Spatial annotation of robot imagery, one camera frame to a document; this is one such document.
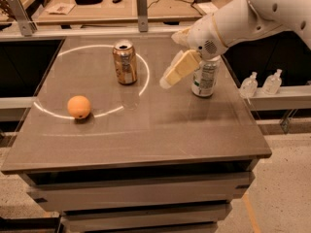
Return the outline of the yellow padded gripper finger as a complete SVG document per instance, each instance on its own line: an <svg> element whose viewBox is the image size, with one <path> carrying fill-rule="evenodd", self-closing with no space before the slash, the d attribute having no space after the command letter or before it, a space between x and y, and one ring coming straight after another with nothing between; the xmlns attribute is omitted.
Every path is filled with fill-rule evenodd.
<svg viewBox="0 0 311 233"><path fill-rule="evenodd" d="M188 44L188 35L190 32L190 28L187 27L185 29L179 30L175 32L172 36L171 39L176 43L181 46L187 47Z"/></svg>
<svg viewBox="0 0 311 233"><path fill-rule="evenodd" d="M193 72L201 61L201 54L196 50L180 50L173 58L170 66L165 70L159 84L168 89L182 78Z"/></svg>

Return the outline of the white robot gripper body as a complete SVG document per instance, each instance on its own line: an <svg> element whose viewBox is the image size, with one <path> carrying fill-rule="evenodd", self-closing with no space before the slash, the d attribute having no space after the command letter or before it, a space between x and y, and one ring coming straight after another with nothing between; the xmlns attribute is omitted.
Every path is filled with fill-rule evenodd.
<svg viewBox="0 0 311 233"><path fill-rule="evenodd" d="M222 55L228 49L214 16L206 16L198 20L190 28L187 42L189 48L197 50L204 60Z"/></svg>

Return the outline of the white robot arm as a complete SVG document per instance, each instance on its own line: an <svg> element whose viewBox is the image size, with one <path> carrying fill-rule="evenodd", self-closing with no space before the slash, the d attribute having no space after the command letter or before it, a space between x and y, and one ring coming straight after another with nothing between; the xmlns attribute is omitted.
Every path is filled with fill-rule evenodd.
<svg viewBox="0 0 311 233"><path fill-rule="evenodd" d="M311 0L232 0L211 15L172 35L187 48L179 51L159 84L169 88L193 72L202 61L230 47L291 30L311 48Z"/></svg>

